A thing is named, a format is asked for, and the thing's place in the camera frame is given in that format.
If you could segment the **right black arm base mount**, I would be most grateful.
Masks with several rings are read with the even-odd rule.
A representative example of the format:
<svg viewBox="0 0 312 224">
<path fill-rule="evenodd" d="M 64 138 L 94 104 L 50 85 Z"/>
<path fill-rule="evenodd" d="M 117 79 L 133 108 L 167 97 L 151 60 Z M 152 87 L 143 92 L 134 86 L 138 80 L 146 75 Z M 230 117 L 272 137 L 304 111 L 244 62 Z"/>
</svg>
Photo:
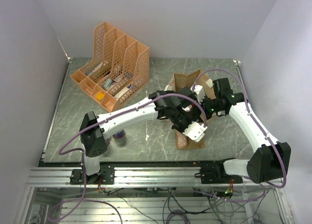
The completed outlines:
<svg viewBox="0 0 312 224">
<path fill-rule="evenodd" d="M 241 176 L 226 174 L 224 162 L 225 160 L 198 161 L 195 165 L 200 167 L 200 170 L 194 177 L 200 178 L 202 184 L 229 184 L 231 179 L 234 184 L 243 183 Z"/>
</svg>

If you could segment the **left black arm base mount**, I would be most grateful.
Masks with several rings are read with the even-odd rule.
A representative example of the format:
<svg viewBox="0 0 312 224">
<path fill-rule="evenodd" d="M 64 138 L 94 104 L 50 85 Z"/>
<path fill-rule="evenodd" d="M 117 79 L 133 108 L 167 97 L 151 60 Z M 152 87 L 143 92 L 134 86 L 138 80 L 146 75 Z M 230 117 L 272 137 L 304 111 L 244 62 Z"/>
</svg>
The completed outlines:
<svg viewBox="0 0 312 224">
<path fill-rule="evenodd" d="M 86 176 L 87 185 L 112 185 L 115 179 L 115 170 L 111 166 L 101 166 L 100 171 L 93 175 Z M 71 185 L 84 185 L 84 175 L 82 169 L 72 170 L 70 176 Z"/>
</svg>

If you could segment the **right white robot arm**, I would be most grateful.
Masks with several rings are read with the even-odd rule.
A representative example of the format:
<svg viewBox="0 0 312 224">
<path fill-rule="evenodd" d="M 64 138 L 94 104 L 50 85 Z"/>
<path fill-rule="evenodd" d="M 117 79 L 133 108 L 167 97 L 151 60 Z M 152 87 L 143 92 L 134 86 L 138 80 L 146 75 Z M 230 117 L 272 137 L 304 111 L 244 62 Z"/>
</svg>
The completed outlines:
<svg viewBox="0 0 312 224">
<path fill-rule="evenodd" d="M 204 97 L 202 107 L 206 118 L 229 115 L 249 140 L 253 155 L 249 160 L 226 159 L 215 170 L 216 179 L 225 183 L 232 175 L 248 177 L 256 184 L 282 179 L 286 183 L 291 147 L 280 142 L 260 122 L 243 93 L 234 93 L 227 78 L 211 82 L 215 98 Z"/>
</svg>

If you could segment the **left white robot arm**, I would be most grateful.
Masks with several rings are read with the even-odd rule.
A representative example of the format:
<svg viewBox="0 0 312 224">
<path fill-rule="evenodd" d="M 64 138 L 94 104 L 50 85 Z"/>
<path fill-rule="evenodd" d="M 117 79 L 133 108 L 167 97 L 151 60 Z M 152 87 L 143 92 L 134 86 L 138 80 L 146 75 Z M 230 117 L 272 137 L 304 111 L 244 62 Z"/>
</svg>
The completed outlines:
<svg viewBox="0 0 312 224">
<path fill-rule="evenodd" d="M 169 119 L 173 129 L 199 142 L 207 129 L 201 106 L 205 93 L 195 85 L 174 91 L 157 91 L 129 107 L 107 114 L 85 114 L 80 126 L 84 146 L 82 178 L 89 184 L 99 179 L 100 158 L 107 150 L 106 139 L 127 127 L 156 119 Z"/>
</svg>

